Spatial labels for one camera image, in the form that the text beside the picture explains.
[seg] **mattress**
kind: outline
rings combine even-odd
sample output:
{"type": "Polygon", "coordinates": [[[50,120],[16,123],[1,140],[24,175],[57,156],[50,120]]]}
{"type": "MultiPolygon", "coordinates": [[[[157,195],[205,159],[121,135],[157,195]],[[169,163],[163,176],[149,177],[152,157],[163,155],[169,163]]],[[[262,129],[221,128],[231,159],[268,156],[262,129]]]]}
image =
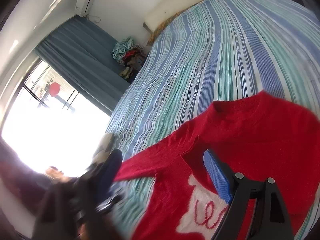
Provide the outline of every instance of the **mattress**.
{"type": "MultiPolygon", "coordinates": [[[[290,0],[204,0],[168,25],[119,101],[107,132],[128,159],[207,109],[265,90],[320,117],[320,23],[290,0]]],[[[126,197],[113,210],[130,238],[148,206],[154,178],[120,183],[126,197]]],[[[296,234],[320,216],[319,190],[296,234]]]]}

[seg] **curtain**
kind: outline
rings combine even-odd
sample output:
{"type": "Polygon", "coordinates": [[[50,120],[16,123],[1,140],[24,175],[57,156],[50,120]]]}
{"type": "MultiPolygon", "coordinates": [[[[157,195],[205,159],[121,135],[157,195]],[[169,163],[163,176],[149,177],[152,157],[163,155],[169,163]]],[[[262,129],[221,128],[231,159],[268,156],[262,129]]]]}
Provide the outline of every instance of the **curtain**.
{"type": "Polygon", "coordinates": [[[75,16],[50,33],[35,48],[80,94],[111,115],[129,83],[111,56],[117,41],[86,18],[75,16]]]}

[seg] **blue gripper pad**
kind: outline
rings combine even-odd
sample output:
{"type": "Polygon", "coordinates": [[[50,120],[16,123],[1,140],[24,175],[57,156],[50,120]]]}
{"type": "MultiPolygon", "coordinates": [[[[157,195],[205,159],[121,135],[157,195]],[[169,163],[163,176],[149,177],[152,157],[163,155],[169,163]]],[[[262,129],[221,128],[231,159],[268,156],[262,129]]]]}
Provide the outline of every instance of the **blue gripper pad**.
{"type": "Polygon", "coordinates": [[[219,197],[230,204],[233,198],[230,192],[230,183],[223,174],[222,170],[219,168],[213,156],[210,154],[209,150],[206,150],[204,152],[203,162],[214,184],[214,187],[218,192],[219,197]]]}

